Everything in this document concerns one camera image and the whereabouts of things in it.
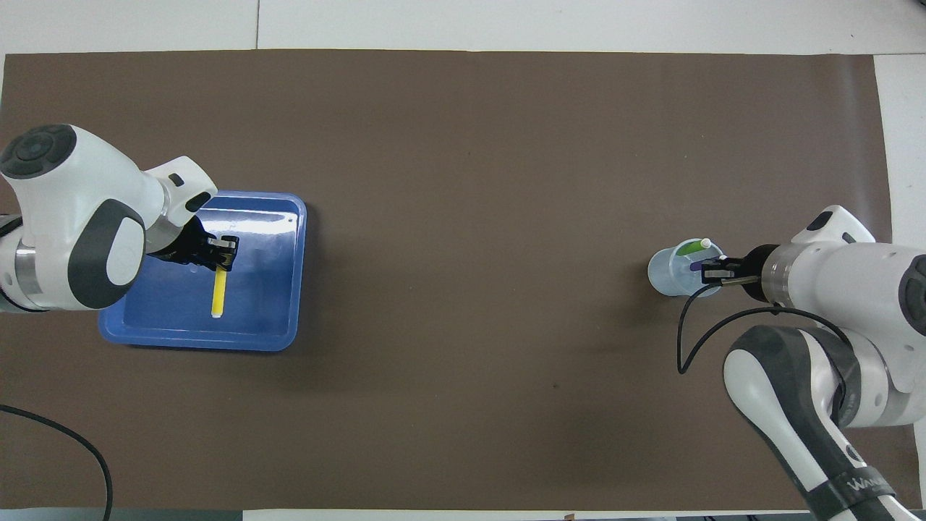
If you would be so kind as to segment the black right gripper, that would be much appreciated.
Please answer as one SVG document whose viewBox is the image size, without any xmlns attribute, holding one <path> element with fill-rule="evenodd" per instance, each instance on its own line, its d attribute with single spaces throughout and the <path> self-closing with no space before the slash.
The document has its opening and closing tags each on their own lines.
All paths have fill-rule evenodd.
<svg viewBox="0 0 926 521">
<path fill-rule="evenodd" d="M 743 290 L 751 299 L 763 303 L 770 303 L 762 287 L 762 273 L 766 261 L 780 245 L 764 244 L 750 250 L 743 258 L 709 258 L 705 260 L 705 270 L 701 271 L 703 284 L 730 284 L 731 280 L 741 278 L 735 273 L 741 269 L 745 277 L 753 277 Z"/>
</svg>

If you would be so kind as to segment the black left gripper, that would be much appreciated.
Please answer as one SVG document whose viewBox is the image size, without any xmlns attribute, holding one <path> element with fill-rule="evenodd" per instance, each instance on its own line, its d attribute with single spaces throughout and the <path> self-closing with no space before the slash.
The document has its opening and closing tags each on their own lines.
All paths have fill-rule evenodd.
<svg viewBox="0 0 926 521">
<path fill-rule="evenodd" d="M 166 263 L 195 264 L 211 271 L 231 271 L 239 241 L 240 238 L 235 235 L 212 237 L 205 230 L 201 219 L 193 216 L 171 244 L 148 252 L 148 256 Z"/>
</svg>

